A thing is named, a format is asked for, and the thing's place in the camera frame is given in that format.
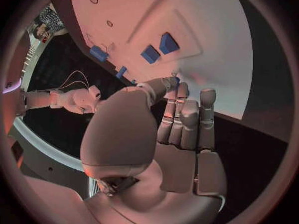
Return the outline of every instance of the curved white surface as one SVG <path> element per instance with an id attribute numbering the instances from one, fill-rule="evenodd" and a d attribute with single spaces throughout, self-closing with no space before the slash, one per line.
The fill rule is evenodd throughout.
<path id="1" fill-rule="evenodd" d="M 43 139 L 38 137 L 26 124 L 20 119 L 16 118 L 13 125 L 22 134 L 22 136 L 31 143 L 40 152 L 44 153 L 48 157 L 56 160 L 57 162 L 64 164 L 70 168 L 77 169 L 83 172 L 83 167 L 80 159 L 74 158 L 64 152 L 59 151 L 55 147 L 51 146 Z"/>
<path id="2" fill-rule="evenodd" d="M 251 86 L 253 51 L 239 0 L 72 3 L 86 44 L 107 51 L 117 70 L 126 66 L 127 79 L 142 82 L 179 69 L 191 98 L 199 101 L 200 90 L 213 87 L 217 91 L 215 111 L 242 118 Z M 159 50 L 165 32 L 180 46 L 167 55 Z M 161 54 L 153 64 L 140 55 L 149 44 Z"/>

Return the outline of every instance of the blue cube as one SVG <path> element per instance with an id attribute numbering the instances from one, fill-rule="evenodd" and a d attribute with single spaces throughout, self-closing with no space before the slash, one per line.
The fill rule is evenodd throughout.
<path id="1" fill-rule="evenodd" d="M 93 46 L 92 48 L 90 48 L 89 53 L 92 54 L 101 62 L 106 61 L 107 57 L 109 56 L 107 52 L 102 51 L 101 48 L 98 46 Z"/>
<path id="2" fill-rule="evenodd" d="M 153 48 L 152 45 L 149 45 L 141 55 L 150 63 L 154 63 L 159 57 L 160 54 Z"/>
<path id="3" fill-rule="evenodd" d="M 159 48 L 161 52 L 166 55 L 170 52 L 178 50 L 179 46 L 173 37 L 167 32 L 162 36 Z"/>

